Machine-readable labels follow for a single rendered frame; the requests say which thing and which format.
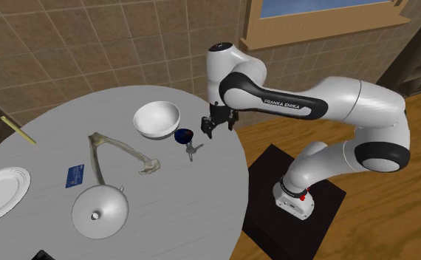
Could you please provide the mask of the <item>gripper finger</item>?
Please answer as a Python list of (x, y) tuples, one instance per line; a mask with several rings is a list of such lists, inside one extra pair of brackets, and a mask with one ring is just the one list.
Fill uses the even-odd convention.
[(238, 120), (239, 120), (239, 112), (231, 109), (230, 114), (229, 114), (229, 118), (227, 119), (228, 129), (230, 131), (233, 130), (233, 127)]
[(201, 130), (205, 133), (209, 139), (212, 138), (213, 122), (210, 117), (202, 117), (201, 119)]

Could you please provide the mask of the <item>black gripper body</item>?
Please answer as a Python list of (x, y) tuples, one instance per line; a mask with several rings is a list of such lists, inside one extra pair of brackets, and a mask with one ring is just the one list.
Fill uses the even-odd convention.
[(230, 119), (230, 108), (227, 106), (210, 105), (210, 121), (214, 125), (227, 122)]

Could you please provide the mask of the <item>blue wine glass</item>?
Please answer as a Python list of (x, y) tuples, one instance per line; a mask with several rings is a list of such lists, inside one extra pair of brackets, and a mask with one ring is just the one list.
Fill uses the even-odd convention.
[(193, 155), (199, 148), (203, 147), (203, 144), (194, 147), (192, 144), (193, 137), (194, 133), (190, 129), (177, 129), (174, 132), (174, 139), (178, 143), (185, 145), (185, 152), (188, 154), (191, 162), (193, 161)]

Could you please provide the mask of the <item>white bowl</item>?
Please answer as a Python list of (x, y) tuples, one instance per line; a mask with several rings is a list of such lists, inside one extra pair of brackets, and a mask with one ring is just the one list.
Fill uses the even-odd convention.
[(154, 101), (139, 108), (133, 116), (136, 130), (144, 137), (161, 139), (172, 134), (179, 126), (181, 114), (173, 103)]

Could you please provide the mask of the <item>round grey table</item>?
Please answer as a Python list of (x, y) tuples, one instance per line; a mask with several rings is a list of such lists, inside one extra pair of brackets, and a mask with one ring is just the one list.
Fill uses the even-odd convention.
[[(180, 111), (180, 126), (194, 132), (189, 160), (173, 137), (144, 138), (134, 127), (135, 112), (166, 100)], [(0, 260), (31, 260), (44, 250), (55, 260), (229, 260), (247, 207), (248, 172), (238, 135), (221, 125), (212, 138), (200, 121), (208, 104), (187, 92), (163, 86), (106, 89), (71, 100), (23, 127), (0, 144), (0, 169), (22, 167), (31, 184), (24, 198), (0, 218)], [(90, 167), (89, 138), (98, 132), (124, 142), (160, 169), (140, 175), (143, 164), (118, 148), (98, 148), (103, 177), (123, 186), (129, 217), (115, 235), (87, 239), (72, 224), (72, 206), (96, 184)], [(84, 164), (83, 182), (65, 188), (70, 167)]]

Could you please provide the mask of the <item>pale wishbone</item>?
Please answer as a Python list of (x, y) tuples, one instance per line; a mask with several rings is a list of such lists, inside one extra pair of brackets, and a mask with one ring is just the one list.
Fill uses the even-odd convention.
[(131, 156), (138, 159), (139, 161), (142, 161), (144, 164), (144, 169), (139, 172), (140, 175), (152, 174), (153, 172), (160, 169), (160, 161), (158, 159), (150, 159), (146, 155), (140, 153), (139, 151), (135, 150), (134, 148), (132, 148), (131, 146), (128, 146), (127, 144), (123, 142), (112, 139), (98, 132), (95, 132), (89, 135), (88, 138), (89, 138), (89, 150), (90, 150), (90, 160), (91, 160), (92, 170), (95, 173), (97, 182), (100, 185), (105, 185), (106, 183), (101, 173), (99, 159), (97, 155), (97, 148), (104, 143), (113, 145), (114, 147), (121, 149), (127, 154), (130, 154)]

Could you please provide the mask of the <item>black robot stand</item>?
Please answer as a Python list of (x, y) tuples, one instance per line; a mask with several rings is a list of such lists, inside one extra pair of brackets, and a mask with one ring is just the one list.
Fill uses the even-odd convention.
[(272, 260), (313, 260), (346, 192), (323, 180), (309, 193), (315, 207), (300, 220), (275, 204), (274, 185), (294, 160), (271, 144), (248, 168), (248, 204), (242, 230)]

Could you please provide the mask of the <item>wooden framed window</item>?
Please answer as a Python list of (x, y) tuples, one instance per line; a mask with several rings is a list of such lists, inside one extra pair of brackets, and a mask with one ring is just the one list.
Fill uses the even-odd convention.
[(410, 0), (379, 0), (309, 12), (263, 17), (267, 0), (247, 0), (241, 42), (248, 50), (351, 35), (407, 24), (401, 15)]

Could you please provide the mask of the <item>white funnel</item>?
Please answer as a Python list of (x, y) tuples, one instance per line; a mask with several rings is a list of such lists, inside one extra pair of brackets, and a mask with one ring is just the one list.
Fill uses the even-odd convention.
[(72, 206), (72, 223), (88, 239), (106, 239), (126, 223), (129, 202), (123, 186), (94, 185), (87, 188)]

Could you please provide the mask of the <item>blue card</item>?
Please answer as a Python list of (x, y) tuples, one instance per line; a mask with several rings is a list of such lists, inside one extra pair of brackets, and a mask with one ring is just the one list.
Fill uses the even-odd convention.
[(84, 164), (72, 166), (67, 171), (65, 188), (80, 185), (83, 182)]

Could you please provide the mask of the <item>yellow stick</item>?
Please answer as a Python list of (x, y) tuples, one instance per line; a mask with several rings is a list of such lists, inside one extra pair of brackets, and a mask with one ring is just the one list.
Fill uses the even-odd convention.
[(16, 131), (19, 135), (21, 135), (25, 140), (27, 140), (29, 143), (35, 145), (36, 141), (34, 141), (33, 138), (31, 138), (28, 134), (26, 134), (24, 131), (22, 131), (15, 123), (13, 123), (11, 120), (9, 120), (5, 116), (0, 117), (1, 120), (6, 123), (10, 128), (12, 128), (14, 131)]

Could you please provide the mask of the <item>dark wooden shelf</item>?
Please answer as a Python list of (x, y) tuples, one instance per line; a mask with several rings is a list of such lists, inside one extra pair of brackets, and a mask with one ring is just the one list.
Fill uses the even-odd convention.
[(421, 27), (379, 78), (377, 85), (406, 97), (421, 86)]

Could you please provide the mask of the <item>black object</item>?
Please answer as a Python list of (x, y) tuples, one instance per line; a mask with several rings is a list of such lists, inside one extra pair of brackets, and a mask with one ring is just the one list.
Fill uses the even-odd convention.
[(49, 255), (44, 250), (39, 250), (32, 258), (31, 260), (55, 260), (51, 255)]

